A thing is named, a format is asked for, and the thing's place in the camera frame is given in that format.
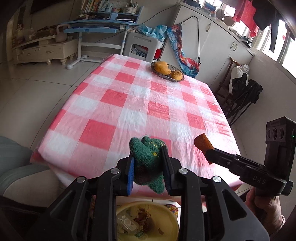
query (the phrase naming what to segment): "kettlebell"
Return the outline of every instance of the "kettlebell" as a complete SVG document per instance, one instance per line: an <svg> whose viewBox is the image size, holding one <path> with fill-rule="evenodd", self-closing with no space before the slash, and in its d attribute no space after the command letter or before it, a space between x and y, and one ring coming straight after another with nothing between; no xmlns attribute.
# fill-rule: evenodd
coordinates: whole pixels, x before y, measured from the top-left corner
<svg viewBox="0 0 296 241"><path fill-rule="evenodd" d="M64 33L63 31L62 32L59 31L59 27L64 27L64 26L66 26L67 28L71 27L69 24L60 24L57 26L57 35L55 37L55 40L57 43L64 42L68 38L68 35L66 33Z"/></svg>

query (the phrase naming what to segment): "cabinet leg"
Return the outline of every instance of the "cabinet leg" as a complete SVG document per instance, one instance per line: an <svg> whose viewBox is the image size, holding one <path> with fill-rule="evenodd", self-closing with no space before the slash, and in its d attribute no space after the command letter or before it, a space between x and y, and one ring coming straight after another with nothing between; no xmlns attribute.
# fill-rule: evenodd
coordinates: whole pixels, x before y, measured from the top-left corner
<svg viewBox="0 0 296 241"><path fill-rule="evenodd" d="M66 62L67 62L67 58L63 58L63 59L61 59L61 63L62 63L62 65L65 65Z"/></svg>

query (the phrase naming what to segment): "blue desk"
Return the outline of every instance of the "blue desk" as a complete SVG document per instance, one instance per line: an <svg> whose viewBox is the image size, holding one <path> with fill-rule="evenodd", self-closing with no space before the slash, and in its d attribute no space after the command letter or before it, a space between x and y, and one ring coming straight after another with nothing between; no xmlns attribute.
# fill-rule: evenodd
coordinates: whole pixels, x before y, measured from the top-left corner
<svg viewBox="0 0 296 241"><path fill-rule="evenodd" d="M126 41L126 35L127 30L131 27L138 26L138 20L140 17L140 13L142 12L143 7L140 8L139 14L134 15L137 16L137 21L135 23L126 22L126 21L119 21L119 20L100 20L100 19L87 19L87 20L75 20L66 22L63 24L69 24L71 27L64 30L64 33L78 33L78 59L75 60L73 63L67 65L67 69L72 69L73 65L75 65L78 62L95 62L100 63L101 61L95 60L95 59L88 59L87 55L81 56L81 46L94 46L94 47L105 47L105 48L113 48L113 49L119 49L120 54L123 53L123 48ZM110 15L110 13L105 12L98 12L94 14L102 14L102 15ZM127 18L130 15L130 13L119 13L118 15L126 15ZM104 43L90 43L90 42L82 42L82 33L110 33L110 34L116 34L120 32L120 30L124 30L124 37L122 40L121 45L115 45L115 44L104 44Z"/></svg>

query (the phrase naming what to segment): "black drawstring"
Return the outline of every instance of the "black drawstring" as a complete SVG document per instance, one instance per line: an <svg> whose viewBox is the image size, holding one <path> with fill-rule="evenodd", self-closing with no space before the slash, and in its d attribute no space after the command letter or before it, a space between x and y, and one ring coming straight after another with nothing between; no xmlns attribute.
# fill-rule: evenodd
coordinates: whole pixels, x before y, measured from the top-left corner
<svg viewBox="0 0 296 241"><path fill-rule="evenodd" d="M198 36L198 58L197 59L198 59L198 63L201 64L201 62L200 62L200 27L199 27L198 17L191 16L190 18L196 18L197 19L197 36ZM182 24L182 23L186 22L190 18L184 20L183 22L181 22L179 24Z"/></svg>

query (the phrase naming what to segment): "white plastic bag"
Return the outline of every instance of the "white plastic bag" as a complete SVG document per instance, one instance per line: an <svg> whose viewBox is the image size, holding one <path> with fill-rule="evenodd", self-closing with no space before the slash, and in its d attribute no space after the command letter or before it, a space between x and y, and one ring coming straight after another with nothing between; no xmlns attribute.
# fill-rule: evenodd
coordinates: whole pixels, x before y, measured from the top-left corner
<svg viewBox="0 0 296 241"><path fill-rule="evenodd" d="M247 74L246 85L248 85L249 70L250 70L250 67L248 65L246 65L246 64L243 64L242 67L241 66L234 67L231 70L230 83L229 83L229 93L230 94L232 94L232 80L235 79L235 78L242 77L242 74L243 73L246 73Z"/></svg>

